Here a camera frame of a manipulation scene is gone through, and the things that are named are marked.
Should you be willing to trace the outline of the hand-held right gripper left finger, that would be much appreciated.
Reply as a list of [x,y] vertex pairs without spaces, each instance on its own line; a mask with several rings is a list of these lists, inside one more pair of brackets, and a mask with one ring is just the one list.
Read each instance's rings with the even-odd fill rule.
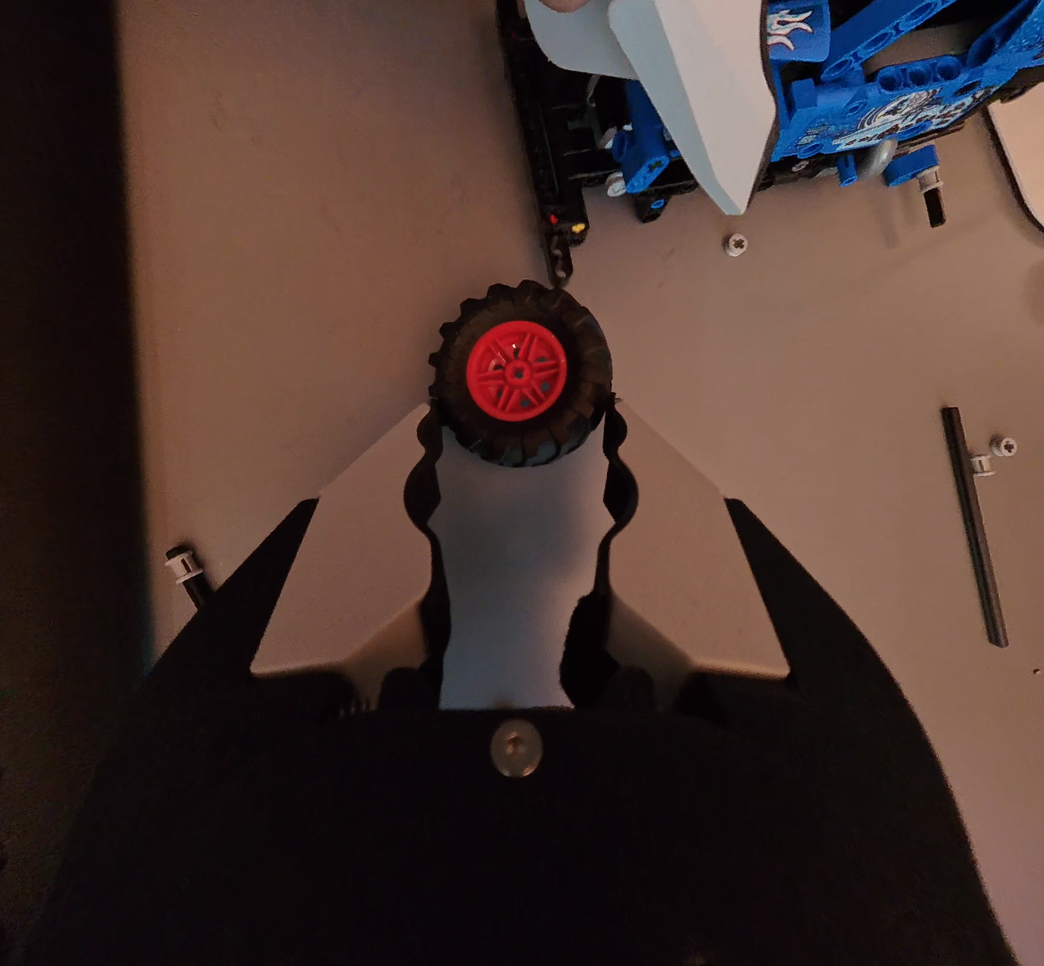
[[407,510],[407,480],[426,458],[420,438],[442,429],[421,404],[321,490],[252,674],[333,672],[381,686],[388,672],[425,660],[422,600],[432,547]]

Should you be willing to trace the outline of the short black axle with bushing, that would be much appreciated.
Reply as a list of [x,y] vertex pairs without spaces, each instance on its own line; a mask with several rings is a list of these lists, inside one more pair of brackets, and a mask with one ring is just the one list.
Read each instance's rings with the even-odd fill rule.
[[201,610],[213,596],[214,588],[191,545],[181,543],[168,550],[165,568],[176,579],[177,586],[184,589],[196,611]]

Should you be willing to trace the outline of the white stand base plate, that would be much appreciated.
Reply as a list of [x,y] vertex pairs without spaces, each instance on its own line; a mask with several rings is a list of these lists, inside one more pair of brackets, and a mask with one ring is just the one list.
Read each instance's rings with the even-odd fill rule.
[[1043,232],[1042,119],[1034,108],[1016,105],[994,103],[984,120],[1012,197],[1025,219]]

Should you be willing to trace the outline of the black toy wheel red rim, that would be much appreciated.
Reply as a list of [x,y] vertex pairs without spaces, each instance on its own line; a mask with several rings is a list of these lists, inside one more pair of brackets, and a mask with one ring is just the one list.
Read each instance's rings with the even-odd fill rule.
[[563,289],[493,284],[438,333],[429,394],[478,460],[549,465],[577,451],[606,415],[614,376],[606,333]]

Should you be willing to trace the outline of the long black toy axle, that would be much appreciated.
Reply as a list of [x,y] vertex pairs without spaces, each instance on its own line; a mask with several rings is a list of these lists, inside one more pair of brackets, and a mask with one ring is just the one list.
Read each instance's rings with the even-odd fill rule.
[[977,489],[977,482],[983,478],[972,476],[969,456],[975,452],[969,450],[959,408],[943,407],[940,415],[956,498],[959,503],[962,526],[965,532],[978,603],[983,617],[984,636],[992,646],[1005,649],[1010,646],[1009,630],[1006,630],[1002,613],[992,553],[986,537],[983,510]]

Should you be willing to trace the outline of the blue black toy monster truck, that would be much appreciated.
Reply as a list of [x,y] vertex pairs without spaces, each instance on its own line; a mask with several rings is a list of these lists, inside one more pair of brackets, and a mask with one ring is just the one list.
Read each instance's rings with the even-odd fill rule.
[[[689,192],[711,198],[637,77],[562,70],[522,8],[496,0],[497,28],[538,238],[550,284],[563,286],[590,229],[588,190],[630,201],[641,223]],[[979,109],[1042,83],[1042,0],[766,0],[776,138],[750,203],[801,179],[915,181],[929,223],[942,226],[933,145]]]

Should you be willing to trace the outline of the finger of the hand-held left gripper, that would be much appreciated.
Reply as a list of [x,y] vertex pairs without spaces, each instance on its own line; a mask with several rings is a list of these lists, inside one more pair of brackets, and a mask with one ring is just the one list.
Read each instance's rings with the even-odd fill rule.
[[699,188],[746,210],[776,138],[766,0],[611,0],[610,27]]

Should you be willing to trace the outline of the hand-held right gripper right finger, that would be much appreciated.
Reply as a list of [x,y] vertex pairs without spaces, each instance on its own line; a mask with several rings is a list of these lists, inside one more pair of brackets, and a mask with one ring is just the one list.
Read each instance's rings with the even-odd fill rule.
[[645,672],[658,703],[684,702],[699,676],[786,680],[722,492],[622,401],[602,427],[610,523],[566,634],[568,700],[600,702],[623,670]]

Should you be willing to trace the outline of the black studded mat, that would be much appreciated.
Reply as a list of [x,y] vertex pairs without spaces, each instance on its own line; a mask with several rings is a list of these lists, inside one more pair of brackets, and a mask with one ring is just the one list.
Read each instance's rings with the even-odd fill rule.
[[114,0],[2,0],[2,845],[58,847],[147,641]]

